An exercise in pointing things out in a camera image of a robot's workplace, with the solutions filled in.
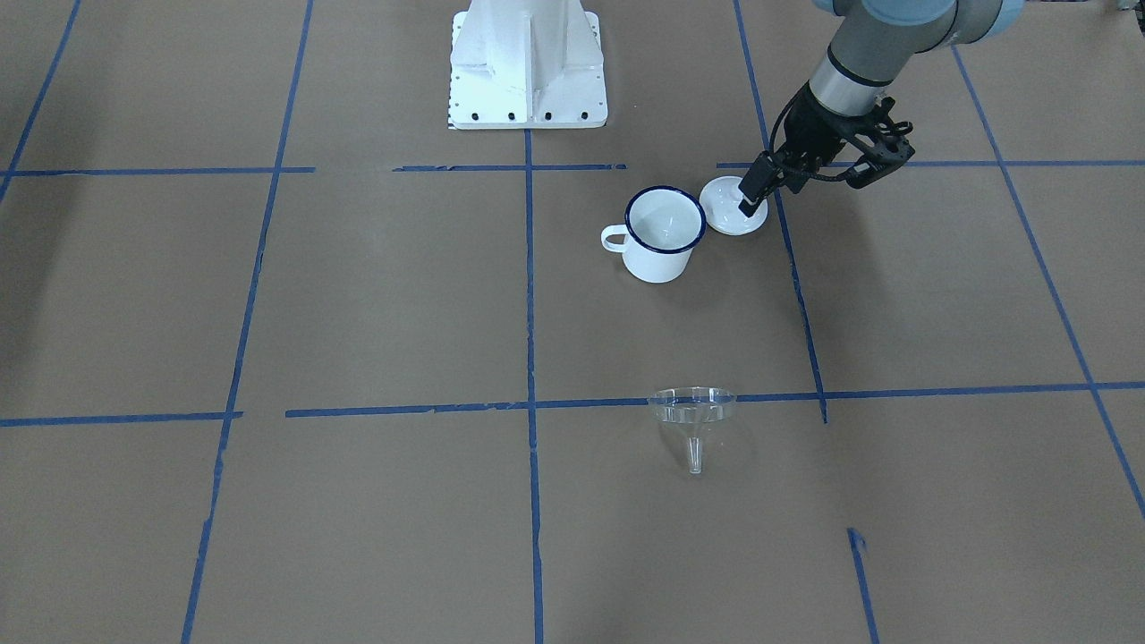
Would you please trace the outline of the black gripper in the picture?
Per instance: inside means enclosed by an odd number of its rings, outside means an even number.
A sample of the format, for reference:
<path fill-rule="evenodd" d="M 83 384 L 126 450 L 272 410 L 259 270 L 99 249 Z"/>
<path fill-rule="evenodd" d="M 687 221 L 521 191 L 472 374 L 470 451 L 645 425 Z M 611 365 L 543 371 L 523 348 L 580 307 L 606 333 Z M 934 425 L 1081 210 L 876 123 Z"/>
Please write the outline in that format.
<path fill-rule="evenodd" d="M 740 180 L 742 198 L 739 209 L 743 215 L 757 215 L 781 184 L 804 184 L 810 180 L 860 183 L 863 175 L 858 170 L 829 176 L 819 174 L 819 168 L 834 162 L 863 118 L 864 113 L 835 113 L 827 109 L 810 87 L 797 91 L 769 134 L 769 142 L 774 143 L 777 131 L 784 131 L 784 143 L 773 151 L 764 150 L 757 155 Z"/>

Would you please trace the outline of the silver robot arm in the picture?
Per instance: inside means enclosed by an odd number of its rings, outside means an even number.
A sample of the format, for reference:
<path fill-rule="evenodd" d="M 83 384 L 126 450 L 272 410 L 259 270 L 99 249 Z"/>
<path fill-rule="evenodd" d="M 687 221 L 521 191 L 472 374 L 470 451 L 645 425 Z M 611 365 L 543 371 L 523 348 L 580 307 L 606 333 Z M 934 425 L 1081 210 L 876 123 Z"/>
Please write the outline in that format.
<path fill-rule="evenodd" d="M 810 181 L 827 182 L 823 167 L 845 147 L 859 158 L 836 175 L 859 189 L 913 158 L 913 124 L 892 117 L 885 91 L 913 55 L 978 42 L 1002 33 L 1022 1 L 822 1 L 840 17 L 826 56 L 810 80 L 785 102 L 769 131 L 768 147 L 740 180 L 739 209 L 756 215 L 769 195 L 798 194 Z"/>

